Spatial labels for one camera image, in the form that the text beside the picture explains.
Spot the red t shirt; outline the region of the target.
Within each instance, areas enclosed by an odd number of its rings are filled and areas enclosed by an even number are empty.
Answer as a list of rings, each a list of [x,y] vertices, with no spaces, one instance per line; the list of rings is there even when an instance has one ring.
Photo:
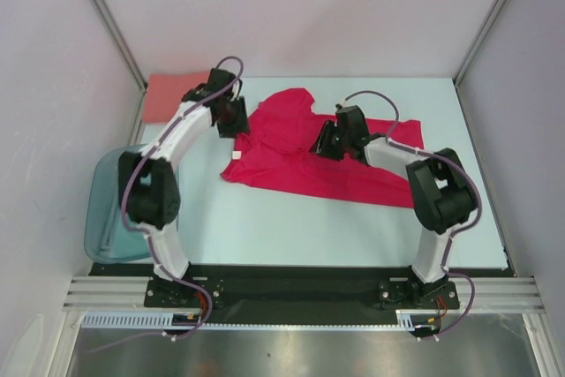
[[[309,151],[330,115],[313,112],[304,88],[289,88],[259,103],[249,132],[234,143],[240,157],[221,177],[229,183],[331,200],[412,209],[408,181],[345,157],[337,162]]]

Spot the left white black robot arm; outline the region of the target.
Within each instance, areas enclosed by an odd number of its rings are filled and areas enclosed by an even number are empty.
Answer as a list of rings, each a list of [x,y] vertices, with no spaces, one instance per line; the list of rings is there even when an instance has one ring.
[[[164,295],[174,305],[189,304],[194,295],[208,312],[212,297],[185,278],[190,266],[180,245],[177,217],[181,193],[177,167],[195,141],[216,127],[220,136],[247,132],[245,99],[240,95],[242,71],[216,66],[207,81],[190,89],[164,128],[145,147],[124,152],[118,159],[118,201],[122,223],[147,243],[154,275],[167,281]]]

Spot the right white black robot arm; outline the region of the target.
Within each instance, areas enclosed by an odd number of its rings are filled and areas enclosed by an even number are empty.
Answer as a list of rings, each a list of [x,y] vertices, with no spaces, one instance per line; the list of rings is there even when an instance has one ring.
[[[455,235],[471,227],[472,212],[482,210],[477,187],[450,148],[430,153],[371,134],[358,106],[336,106],[335,119],[326,121],[310,152],[341,161],[345,156],[367,167],[388,171],[409,184],[414,213],[421,226],[418,251],[397,304],[417,307],[434,303],[448,283],[448,257]]]

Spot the folded salmon pink t shirt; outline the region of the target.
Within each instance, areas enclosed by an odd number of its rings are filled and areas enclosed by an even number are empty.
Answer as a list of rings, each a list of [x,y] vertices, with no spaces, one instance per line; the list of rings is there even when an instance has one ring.
[[[190,89],[206,83],[208,76],[209,71],[186,74],[151,74],[141,121],[144,124],[168,123],[176,114],[183,96]]]

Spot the teal transparent plastic bin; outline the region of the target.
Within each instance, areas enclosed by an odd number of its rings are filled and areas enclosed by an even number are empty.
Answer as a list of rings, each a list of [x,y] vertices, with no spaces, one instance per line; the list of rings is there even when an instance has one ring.
[[[144,147],[141,144],[112,150],[95,167],[84,236],[85,252],[94,262],[115,264],[151,258],[143,235],[123,225],[118,198],[120,156],[136,154]]]

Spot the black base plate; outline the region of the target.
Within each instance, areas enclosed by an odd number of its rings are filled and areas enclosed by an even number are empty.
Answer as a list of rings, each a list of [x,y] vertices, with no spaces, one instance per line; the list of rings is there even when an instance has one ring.
[[[423,313],[458,312],[458,298],[447,298],[455,278],[465,279],[471,288],[475,278],[513,277],[510,268],[456,268],[434,303],[397,304],[410,276],[407,268],[324,268],[272,266],[192,265],[185,280],[204,288],[212,297],[208,312],[188,289],[154,275],[148,264],[94,264],[90,276],[143,276],[156,284],[157,299],[148,300],[150,310],[201,313],[213,322],[355,324],[385,320],[392,311]]]

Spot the left aluminium frame post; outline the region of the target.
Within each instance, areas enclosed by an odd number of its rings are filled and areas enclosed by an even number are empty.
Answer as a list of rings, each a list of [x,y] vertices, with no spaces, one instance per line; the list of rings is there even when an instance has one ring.
[[[143,77],[137,61],[106,0],[89,0],[89,2],[107,32],[110,41],[116,48],[118,55],[124,62],[127,71],[132,76],[136,86],[144,92],[147,89],[146,79]]]

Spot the aluminium frame post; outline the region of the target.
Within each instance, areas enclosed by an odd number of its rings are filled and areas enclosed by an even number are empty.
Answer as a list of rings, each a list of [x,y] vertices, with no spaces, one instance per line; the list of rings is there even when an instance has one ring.
[[[502,12],[504,11],[508,2],[509,0],[493,0],[491,7],[486,14],[486,17],[483,19],[476,36],[471,42],[470,47],[467,49],[463,60],[457,68],[454,78],[452,79],[455,88],[459,88],[462,84],[465,76],[475,62],[478,54],[482,50],[487,38],[489,37],[489,34],[492,32],[495,24],[502,15]]]
[[[89,0],[89,2],[107,32],[110,41],[116,48],[118,55],[124,62],[127,71],[132,76],[136,86],[144,92],[147,89],[146,79],[143,77],[137,61],[106,0]]]

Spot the right aluminium frame post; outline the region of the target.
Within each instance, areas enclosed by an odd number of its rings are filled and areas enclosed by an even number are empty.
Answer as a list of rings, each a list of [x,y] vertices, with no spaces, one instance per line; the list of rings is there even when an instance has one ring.
[[[476,36],[471,42],[470,47],[467,49],[463,60],[457,68],[454,78],[452,79],[455,88],[459,88],[462,84],[465,76],[475,62],[478,54],[482,50],[487,38],[489,37],[489,34],[492,32],[495,24],[502,15],[502,12],[504,11],[508,2],[509,0],[493,0],[491,7],[486,14],[486,17],[483,19]]]

